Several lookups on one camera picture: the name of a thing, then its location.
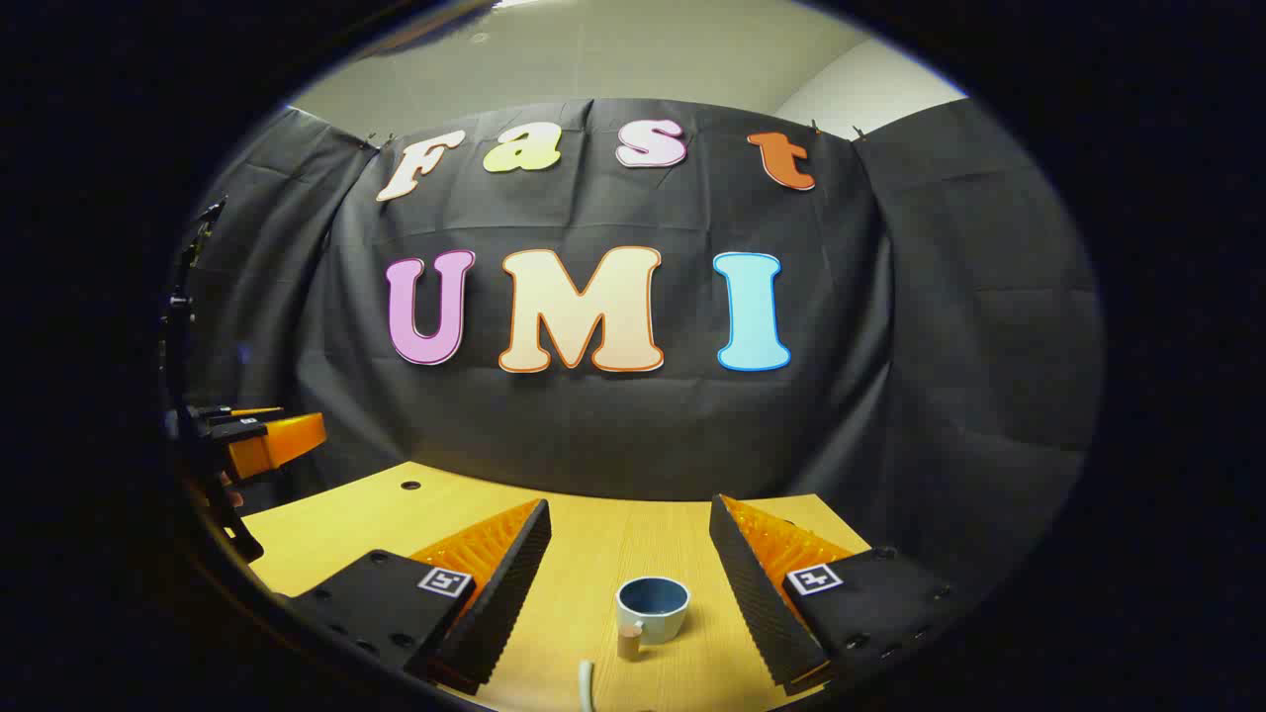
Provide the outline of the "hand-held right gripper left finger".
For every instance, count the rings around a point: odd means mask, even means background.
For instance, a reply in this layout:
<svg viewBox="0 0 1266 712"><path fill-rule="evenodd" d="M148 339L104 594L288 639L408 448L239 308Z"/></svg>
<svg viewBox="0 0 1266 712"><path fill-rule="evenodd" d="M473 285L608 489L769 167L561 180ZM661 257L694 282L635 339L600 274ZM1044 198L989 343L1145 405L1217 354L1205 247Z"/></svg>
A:
<svg viewBox="0 0 1266 712"><path fill-rule="evenodd" d="M370 550L289 603L384 666L472 696L492 679L551 537L536 497L408 556Z"/></svg>

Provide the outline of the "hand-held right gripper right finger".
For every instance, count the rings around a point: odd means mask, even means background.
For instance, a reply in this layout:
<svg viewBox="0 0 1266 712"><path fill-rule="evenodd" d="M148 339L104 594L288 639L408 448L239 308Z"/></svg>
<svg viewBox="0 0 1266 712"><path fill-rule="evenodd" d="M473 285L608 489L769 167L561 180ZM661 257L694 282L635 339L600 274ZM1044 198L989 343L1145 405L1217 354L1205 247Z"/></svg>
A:
<svg viewBox="0 0 1266 712"><path fill-rule="evenodd" d="M855 551L734 497L713 497L709 535L774 685L855 684L955 622L955 584L895 547Z"/></svg>

